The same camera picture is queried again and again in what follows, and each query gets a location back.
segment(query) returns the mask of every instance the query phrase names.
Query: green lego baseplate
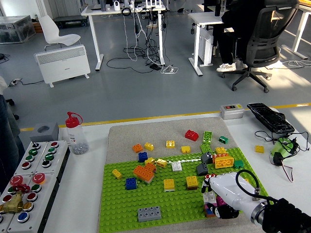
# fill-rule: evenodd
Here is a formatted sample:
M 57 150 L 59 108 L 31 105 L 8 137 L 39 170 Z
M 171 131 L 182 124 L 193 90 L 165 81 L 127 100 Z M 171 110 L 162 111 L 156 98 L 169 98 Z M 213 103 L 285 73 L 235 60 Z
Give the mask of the green lego baseplate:
M 243 160 L 244 168 L 254 173 L 249 162 L 240 148 L 226 149 L 228 154 L 235 160 Z M 197 176 L 196 166 L 201 163 L 202 153 L 182 154 L 177 156 L 163 157 L 168 162 L 165 168 L 156 166 L 155 177 L 150 184 L 137 180 L 137 189 L 126 190 L 126 178 L 132 178 L 133 170 L 137 165 L 145 166 L 144 163 L 131 161 L 126 163 L 106 164 L 104 167 L 104 182 L 100 212 L 100 232 L 112 233 L 134 230 L 146 227 L 167 225 L 172 223 L 186 222 L 204 219 L 204 202 L 201 186 L 204 176 Z M 172 171 L 172 162 L 180 161 L 182 171 Z M 118 180 L 112 174 L 117 169 L 122 174 Z M 213 164 L 208 165 L 209 174 L 222 174 L 231 171 L 239 171 L 233 167 L 215 169 Z M 198 189 L 187 190 L 186 177 L 197 176 Z M 253 178 L 248 173 L 242 173 L 255 186 Z M 164 179 L 174 179 L 175 191 L 164 192 Z M 261 195 L 267 196 L 267 192 L 261 187 Z M 160 206 L 162 219 L 139 222 L 138 209 Z

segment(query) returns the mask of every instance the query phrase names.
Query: white desk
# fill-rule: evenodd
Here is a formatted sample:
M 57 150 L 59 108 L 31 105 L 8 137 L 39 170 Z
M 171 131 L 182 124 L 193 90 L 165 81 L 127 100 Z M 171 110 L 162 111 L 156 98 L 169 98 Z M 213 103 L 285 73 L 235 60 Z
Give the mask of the white desk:
M 194 54 L 193 58 L 190 57 L 189 61 L 193 66 L 195 72 L 198 76 L 203 76 L 203 73 L 198 67 L 198 58 L 199 58 L 199 40 L 200 40 L 200 28 L 205 27 L 206 25 L 215 25 L 222 24 L 222 16 L 215 16 L 215 12 L 203 12 L 203 13 L 190 13 L 189 16 L 195 22 L 195 41 L 194 41 Z
M 81 13 L 82 16 L 88 16 L 89 22 L 91 25 L 91 31 L 92 31 L 92 36 L 93 36 L 93 41 L 94 41 L 94 46 L 95 46 L 95 52 L 97 56 L 97 64 L 95 67 L 96 71 L 99 71 L 101 69 L 101 65 L 103 62 L 104 54 L 100 54 L 99 48 L 98 48 L 98 40 L 95 32 L 95 26 L 94 26 L 94 21 L 93 21 L 93 16 L 101 16 L 101 15 L 113 15 L 113 14 L 121 14 L 121 11 L 115 11 L 113 6 L 111 7 L 110 5 L 107 5 L 107 11 L 101 11 L 101 10 L 95 10 L 92 11 L 89 9 L 89 6 L 84 9 L 84 11 Z M 160 55 L 160 62 L 161 65 L 164 65 L 164 58 L 163 58 L 163 38 L 162 38 L 162 19 L 161 19 L 161 11 L 165 10 L 165 5 L 162 5 L 162 8 L 160 9 L 153 9 L 153 11 L 157 11 L 158 13 L 158 28 L 159 28 L 159 55 Z M 136 12 L 141 12 L 141 8 L 136 8 Z
M 293 43 L 293 46 L 291 48 L 289 48 L 286 45 L 282 45 L 282 47 L 286 48 L 287 50 L 289 50 L 290 52 L 292 52 L 293 54 L 296 54 L 298 57 L 301 57 L 302 59 L 308 59 L 305 55 L 297 52 L 300 40 L 301 40 L 301 36 L 302 33 L 306 27 L 307 24 L 307 19 L 309 17 L 309 15 L 311 14 L 311 7 L 309 6 L 304 6 L 304 5 L 300 5 L 299 9 L 303 11 L 302 16 L 301 16 L 301 20 L 298 26 L 298 30 L 296 33 L 296 37 Z
M 97 232 L 110 127 L 217 116 L 219 114 L 177 116 L 83 127 L 90 150 L 83 155 L 70 154 L 44 232 Z M 283 169 L 273 166 L 269 162 L 268 155 L 273 147 L 272 143 L 265 143 L 254 136 L 255 131 L 266 131 L 267 129 L 254 117 L 251 111 L 246 111 L 243 118 L 226 120 L 225 123 L 268 194 L 276 199 L 285 198 L 304 213 L 311 215 L 311 205 L 309 205 L 311 185 L 308 185 L 310 183 L 309 161 L 311 151 L 299 152 L 295 157 L 285 160 L 286 165 L 294 168 L 295 181 L 290 183 Z M 305 148 L 306 140 L 301 135 L 297 135 L 297 142 L 302 149 Z M 265 153 L 255 153 L 255 145 L 263 145 Z M 221 219 L 211 219 L 210 221 L 216 221 L 220 225 L 228 224 L 226 220 Z M 192 229 L 191 232 L 202 232 L 201 230 Z

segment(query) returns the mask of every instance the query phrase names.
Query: black keyboard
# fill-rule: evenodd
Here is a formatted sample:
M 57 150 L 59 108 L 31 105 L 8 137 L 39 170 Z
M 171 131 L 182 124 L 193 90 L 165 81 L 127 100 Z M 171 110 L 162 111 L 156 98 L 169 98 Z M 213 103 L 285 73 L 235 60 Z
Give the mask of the black keyboard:
M 283 114 L 273 111 L 265 104 L 249 103 L 247 107 L 271 132 L 277 134 L 288 134 L 295 131 L 294 127 L 285 120 L 285 116 Z

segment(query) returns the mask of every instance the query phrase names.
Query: white chair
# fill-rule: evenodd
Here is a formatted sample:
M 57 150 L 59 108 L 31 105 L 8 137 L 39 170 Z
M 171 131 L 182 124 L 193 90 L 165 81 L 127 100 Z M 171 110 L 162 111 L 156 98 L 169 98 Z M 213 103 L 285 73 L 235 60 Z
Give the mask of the white chair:
M 77 41 L 80 42 L 81 36 L 76 34 L 59 36 L 59 29 L 55 22 L 49 16 L 39 18 L 39 22 L 41 24 L 45 40 L 47 41 L 47 43 L 49 43 L 49 45 L 47 46 L 60 44 L 60 47 L 62 47 L 62 44 L 70 46 Z

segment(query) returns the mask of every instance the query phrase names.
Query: brass valve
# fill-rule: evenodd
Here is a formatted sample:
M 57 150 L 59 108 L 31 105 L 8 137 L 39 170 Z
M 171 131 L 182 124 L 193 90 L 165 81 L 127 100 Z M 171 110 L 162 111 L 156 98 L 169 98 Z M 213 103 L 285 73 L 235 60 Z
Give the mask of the brass valve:
M 16 192 L 12 199 L 4 204 L 3 211 L 5 213 L 19 213 L 23 210 L 23 193 L 19 190 Z

